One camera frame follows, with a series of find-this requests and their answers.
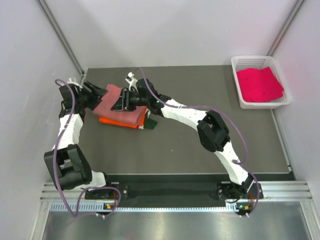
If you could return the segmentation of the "white t shirt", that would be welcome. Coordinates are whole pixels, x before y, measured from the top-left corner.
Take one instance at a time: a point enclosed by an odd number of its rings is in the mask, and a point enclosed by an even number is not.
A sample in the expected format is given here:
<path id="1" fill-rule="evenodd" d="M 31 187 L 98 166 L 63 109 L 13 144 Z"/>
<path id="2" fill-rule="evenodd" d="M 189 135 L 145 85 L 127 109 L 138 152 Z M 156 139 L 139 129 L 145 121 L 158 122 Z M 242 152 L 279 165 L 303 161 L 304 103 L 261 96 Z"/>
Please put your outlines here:
<path id="1" fill-rule="evenodd" d="M 143 130 L 148 128 L 148 121 L 149 121 L 150 111 L 146 108 L 143 115 L 141 116 L 138 128 Z"/>

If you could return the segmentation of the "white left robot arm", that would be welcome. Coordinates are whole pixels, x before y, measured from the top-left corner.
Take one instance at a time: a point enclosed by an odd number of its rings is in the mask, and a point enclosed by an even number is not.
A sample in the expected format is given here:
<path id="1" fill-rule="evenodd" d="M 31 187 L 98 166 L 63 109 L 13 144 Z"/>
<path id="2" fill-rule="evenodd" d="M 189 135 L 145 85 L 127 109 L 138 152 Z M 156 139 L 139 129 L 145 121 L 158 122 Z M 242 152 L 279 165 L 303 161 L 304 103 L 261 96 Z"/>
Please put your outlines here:
<path id="1" fill-rule="evenodd" d="M 58 115 L 58 139 L 51 151 L 44 154 L 44 162 L 59 192 L 76 188 L 95 188 L 102 198 L 114 191 L 103 172 L 95 172 L 79 147 L 81 129 L 85 123 L 86 109 L 94 110 L 108 92 L 91 83 L 84 86 L 76 82 L 55 81 L 62 96 Z"/>

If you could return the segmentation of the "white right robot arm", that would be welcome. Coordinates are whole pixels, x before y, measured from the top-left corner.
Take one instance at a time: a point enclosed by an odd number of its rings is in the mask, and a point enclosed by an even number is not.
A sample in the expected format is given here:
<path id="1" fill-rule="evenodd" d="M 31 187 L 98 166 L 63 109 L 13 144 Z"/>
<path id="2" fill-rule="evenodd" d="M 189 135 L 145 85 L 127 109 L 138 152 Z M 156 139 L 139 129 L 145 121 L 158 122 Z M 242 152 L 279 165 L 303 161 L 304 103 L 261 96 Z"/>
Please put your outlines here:
<path id="1" fill-rule="evenodd" d="M 137 107 L 147 107 L 154 115 L 191 127 L 197 131 L 201 145 L 214 153 L 225 167 L 234 194 L 245 198 L 251 193 L 254 178 L 241 166 L 231 142 L 230 130 L 219 113 L 180 104 L 167 95 L 159 94 L 148 79 L 137 80 L 132 73 L 125 80 L 129 87 L 120 90 L 112 111 L 132 112 Z"/>

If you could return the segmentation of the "green t shirt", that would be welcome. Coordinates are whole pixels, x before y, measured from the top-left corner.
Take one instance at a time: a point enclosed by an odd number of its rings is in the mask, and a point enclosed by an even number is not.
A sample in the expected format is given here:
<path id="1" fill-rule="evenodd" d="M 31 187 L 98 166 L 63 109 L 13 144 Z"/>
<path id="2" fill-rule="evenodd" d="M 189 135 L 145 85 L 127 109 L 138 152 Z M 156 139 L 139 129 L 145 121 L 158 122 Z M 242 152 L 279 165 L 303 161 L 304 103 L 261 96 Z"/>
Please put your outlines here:
<path id="1" fill-rule="evenodd" d="M 145 118 L 143 122 L 143 128 L 145 130 L 154 130 L 158 122 L 151 118 Z"/>

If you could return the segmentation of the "orange t shirt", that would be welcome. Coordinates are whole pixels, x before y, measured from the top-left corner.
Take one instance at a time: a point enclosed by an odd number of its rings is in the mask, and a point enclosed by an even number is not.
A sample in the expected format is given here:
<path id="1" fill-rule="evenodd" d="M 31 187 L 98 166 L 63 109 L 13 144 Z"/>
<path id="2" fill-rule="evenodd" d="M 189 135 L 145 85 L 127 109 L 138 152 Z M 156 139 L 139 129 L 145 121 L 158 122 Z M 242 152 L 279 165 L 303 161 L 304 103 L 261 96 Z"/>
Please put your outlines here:
<path id="1" fill-rule="evenodd" d="M 106 118 L 103 116 L 100 116 L 98 121 L 102 124 L 114 125 L 114 126 L 131 128 L 131 129 L 139 129 L 139 123 L 138 124 L 129 124 L 129 123 L 121 122 L 121 121 L 112 120 L 112 119 L 109 119 L 109 118 Z"/>

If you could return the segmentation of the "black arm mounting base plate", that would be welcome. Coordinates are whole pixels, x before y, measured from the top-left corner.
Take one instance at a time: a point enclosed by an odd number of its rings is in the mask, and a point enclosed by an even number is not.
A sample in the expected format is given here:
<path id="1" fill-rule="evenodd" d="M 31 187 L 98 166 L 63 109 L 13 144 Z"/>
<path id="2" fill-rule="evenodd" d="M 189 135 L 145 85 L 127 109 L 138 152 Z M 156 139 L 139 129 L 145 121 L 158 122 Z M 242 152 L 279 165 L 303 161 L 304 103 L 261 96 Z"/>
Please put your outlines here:
<path id="1" fill-rule="evenodd" d="M 263 198 L 260 185 L 241 188 L 222 182 L 113 182 L 121 193 L 120 207 L 222 207 Z"/>

